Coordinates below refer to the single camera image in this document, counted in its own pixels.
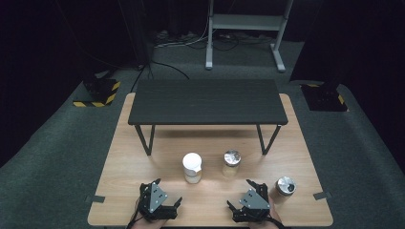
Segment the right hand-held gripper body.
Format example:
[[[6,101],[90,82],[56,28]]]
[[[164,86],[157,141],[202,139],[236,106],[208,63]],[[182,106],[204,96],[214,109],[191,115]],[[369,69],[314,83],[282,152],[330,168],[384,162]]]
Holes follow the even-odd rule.
[[[270,212],[267,185],[262,183],[261,186],[258,191],[251,187],[239,200],[243,207],[238,213],[232,213],[235,222],[261,222],[267,218]]]

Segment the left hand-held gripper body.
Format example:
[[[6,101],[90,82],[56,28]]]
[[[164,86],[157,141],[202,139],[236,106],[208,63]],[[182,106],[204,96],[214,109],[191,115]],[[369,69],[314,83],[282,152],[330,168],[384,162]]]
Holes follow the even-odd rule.
[[[138,212],[148,221],[175,219],[178,212],[169,210],[169,206],[163,204],[168,195],[159,186],[150,187],[149,184],[141,183],[139,187]]]

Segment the silver-lidded jar of brown powder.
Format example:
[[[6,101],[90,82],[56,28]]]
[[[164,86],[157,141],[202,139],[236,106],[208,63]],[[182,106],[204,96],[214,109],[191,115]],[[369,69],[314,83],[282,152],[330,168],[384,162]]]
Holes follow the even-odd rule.
[[[290,198],[296,191],[297,184],[291,177],[278,178],[270,190],[270,197],[275,204],[281,204]]]

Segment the silver-lidded jar of yellow grains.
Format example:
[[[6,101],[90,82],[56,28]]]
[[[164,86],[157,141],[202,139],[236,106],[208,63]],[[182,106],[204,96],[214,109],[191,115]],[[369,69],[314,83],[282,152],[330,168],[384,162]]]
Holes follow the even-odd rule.
[[[241,164],[242,157],[240,153],[236,150],[229,150],[224,153],[224,166],[223,175],[225,177],[233,177],[237,174],[239,170],[239,165]]]

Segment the white-lidded glass jar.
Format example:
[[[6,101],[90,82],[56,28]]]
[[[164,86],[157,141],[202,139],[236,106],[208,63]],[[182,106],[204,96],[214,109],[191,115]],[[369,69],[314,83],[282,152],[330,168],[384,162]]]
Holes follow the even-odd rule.
[[[185,180],[188,183],[196,184],[202,178],[203,160],[197,153],[188,153],[182,159],[182,166]]]

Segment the black shelf with metal legs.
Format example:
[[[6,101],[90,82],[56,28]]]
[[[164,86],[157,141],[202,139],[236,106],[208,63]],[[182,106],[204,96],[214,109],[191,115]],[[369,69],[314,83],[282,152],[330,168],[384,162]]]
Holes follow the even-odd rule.
[[[143,125],[254,125],[258,136],[263,125],[273,125],[277,136],[288,117],[272,79],[142,80],[128,123],[151,155]]]

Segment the person's right hand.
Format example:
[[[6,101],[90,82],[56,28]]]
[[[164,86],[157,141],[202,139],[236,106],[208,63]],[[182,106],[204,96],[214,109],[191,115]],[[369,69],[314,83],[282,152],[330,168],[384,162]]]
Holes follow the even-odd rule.
[[[248,224],[250,229],[280,229],[282,221],[275,209],[273,199],[268,197],[268,202],[270,204],[270,212],[268,215],[272,218],[272,221],[250,222]]]

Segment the person's left hand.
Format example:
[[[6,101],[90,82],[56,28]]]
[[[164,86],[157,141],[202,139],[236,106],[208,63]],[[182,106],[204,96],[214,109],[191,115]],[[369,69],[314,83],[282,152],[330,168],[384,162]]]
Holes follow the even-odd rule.
[[[131,229],[160,229],[167,222],[167,219],[158,219],[155,221],[148,221],[144,217],[135,220]]]

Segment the black base with yellow stripes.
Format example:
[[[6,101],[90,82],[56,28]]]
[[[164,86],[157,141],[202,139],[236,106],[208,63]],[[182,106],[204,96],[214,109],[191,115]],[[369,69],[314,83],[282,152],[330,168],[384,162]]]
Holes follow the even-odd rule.
[[[322,85],[301,84],[301,91],[311,111],[346,112],[343,96],[335,89],[325,90]]]
[[[105,107],[117,94],[120,82],[115,79],[97,79],[94,83],[81,83],[73,98],[76,107]]]

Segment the grey metal stand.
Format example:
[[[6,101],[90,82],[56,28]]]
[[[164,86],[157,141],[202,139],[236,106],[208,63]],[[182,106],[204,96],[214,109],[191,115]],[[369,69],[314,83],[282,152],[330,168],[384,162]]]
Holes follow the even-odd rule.
[[[214,12],[214,0],[208,0],[208,34],[205,54],[205,68],[213,68],[213,33],[214,30],[276,31],[274,43],[269,45],[275,65],[280,73],[286,71],[279,48],[288,23],[294,0],[287,0],[282,15],[243,15],[218,14]]]

